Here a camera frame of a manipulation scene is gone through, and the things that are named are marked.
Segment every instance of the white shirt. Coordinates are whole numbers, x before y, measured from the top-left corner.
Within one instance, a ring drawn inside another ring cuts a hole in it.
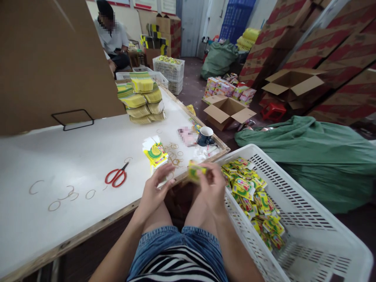
[[[129,41],[123,24],[115,21],[114,29],[110,32],[102,27],[98,19],[94,20],[95,28],[97,29],[99,39],[101,40],[102,47],[105,49],[106,59],[110,57],[107,54],[114,54],[115,49],[124,46],[129,46]]]

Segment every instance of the white plastic crate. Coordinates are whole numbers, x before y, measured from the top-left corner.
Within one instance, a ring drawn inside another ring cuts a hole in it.
[[[183,79],[181,79],[180,81],[169,80],[168,89],[172,94],[179,95],[183,89]]]
[[[167,63],[164,61],[159,61],[159,57],[153,59],[153,68],[155,71],[159,71],[168,80],[180,81],[184,78],[184,60],[179,60],[180,65],[174,63]]]
[[[238,157],[251,161],[268,183],[265,190],[280,210],[287,232],[286,245],[272,254],[226,190],[230,218],[265,281],[368,281],[373,257],[354,233],[256,145],[242,147],[217,163],[222,166]]]
[[[130,80],[130,72],[117,72],[116,73],[116,79],[117,80],[123,80],[123,79],[129,79]],[[159,82],[162,84],[165,88],[168,88],[168,80],[161,74],[160,72],[149,72],[149,75],[155,82]]]
[[[133,71],[134,72],[144,72],[144,71],[153,72],[153,70],[151,68],[146,67],[144,65],[140,65],[139,67],[134,67]]]

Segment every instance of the red plastic stool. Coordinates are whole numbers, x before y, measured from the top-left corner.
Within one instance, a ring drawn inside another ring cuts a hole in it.
[[[286,109],[282,104],[270,103],[262,109],[262,120],[272,120],[278,122],[281,117],[286,113]]]

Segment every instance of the white table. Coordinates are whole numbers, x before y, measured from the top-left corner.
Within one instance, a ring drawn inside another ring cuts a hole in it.
[[[192,126],[189,118],[202,123],[168,90],[161,91],[167,116],[161,122],[136,125],[122,115],[71,131],[57,126],[0,138],[2,281],[30,274],[134,210],[151,175],[145,138],[158,135],[164,146],[177,144],[169,151],[183,154],[183,161],[169,178],[179,182],[186,176],[194,147],[180,141],[177,129]],[[229,151],[214,139],[221,152],[210,161]],[[127,160],[125,183],[106,185],[107,173]]]

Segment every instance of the green sack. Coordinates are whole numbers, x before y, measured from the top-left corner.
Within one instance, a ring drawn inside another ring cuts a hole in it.
[[[376,176],[376,147],[350,127],[293,116],[270,131],[235,134],[255,144],[332,213],[367,203]]]
[[[238,49],[229,40],[226,40],[223,44],[213,42],[202,66],[201,76],[208,79],[209,77],[224,75],[237,57]]]

